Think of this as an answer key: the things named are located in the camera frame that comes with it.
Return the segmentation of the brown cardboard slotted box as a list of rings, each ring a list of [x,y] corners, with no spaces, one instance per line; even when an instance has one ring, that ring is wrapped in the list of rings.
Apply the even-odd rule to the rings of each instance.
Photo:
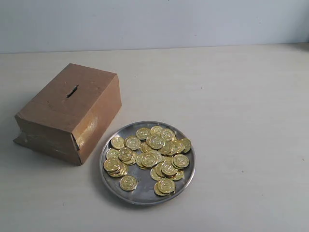
[[[15,115],[14,142],[83,165],[121,106],[116,73],[70,63]]]

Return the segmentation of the gold coin back top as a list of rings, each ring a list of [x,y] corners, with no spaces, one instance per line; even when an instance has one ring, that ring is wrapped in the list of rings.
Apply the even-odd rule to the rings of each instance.
[[[146,140],[147,137],[151,134],[151,129],[142,127],[136,131],[136,137],[140,140]]]

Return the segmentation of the round steel plate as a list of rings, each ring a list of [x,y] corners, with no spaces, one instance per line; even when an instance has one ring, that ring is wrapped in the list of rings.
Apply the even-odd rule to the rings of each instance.
[[[169,128],[176,133],[176,138],[182,139],[185,138],[185,134],[182,133],[178,128],[157,121],[140,121],[128,124],[116,132],[114,132],[110,137],[107,139],[99,158],[99,169],[102,182],[106,189],[109,192],[127,202],[134,205],[140,206],[152,206],[157,205],[160,203],[167,202],[178,195],[180,195],[190,184],[195,174],[196,168],[196,155],[193,148],[187,153],[187,156],[190,160],[189,166],[184,169],[184,177],[176,181],[176,189],[173,193],[167,196],[158,196],[154,192],[154,185],[155,180],[153,180],[150,176],[149,170],[142,170],[136,164],[129,166],[128,174],[134,176],[137,181],[137,187],[133,191],[124,191],[120,188],[120,179],[119,177],[111,177],[103,168],[103,163],[106,160],[106,152],[108,149],[112,148],[111,139],[115,136],[119,136],[125,138],[127,136],[135,134],[136,130],[141,127],[152,127],[152,126],[161,126],[163,128]]]

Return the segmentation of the gold coin left stack top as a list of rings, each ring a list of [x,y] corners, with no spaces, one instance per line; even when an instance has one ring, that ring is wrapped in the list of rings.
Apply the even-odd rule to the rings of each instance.
[[[121,162],[117,158],[109,158],[104,161],[103,167],[107,172],[116,172],[120,170]]]

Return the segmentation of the lone gold coin front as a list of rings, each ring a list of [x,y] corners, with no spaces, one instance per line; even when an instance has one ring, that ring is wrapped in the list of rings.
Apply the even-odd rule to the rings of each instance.
[[[133,191],[138,184],[137,179],[131,175],[125,175],[120,180],[120,188],[124,191]]]

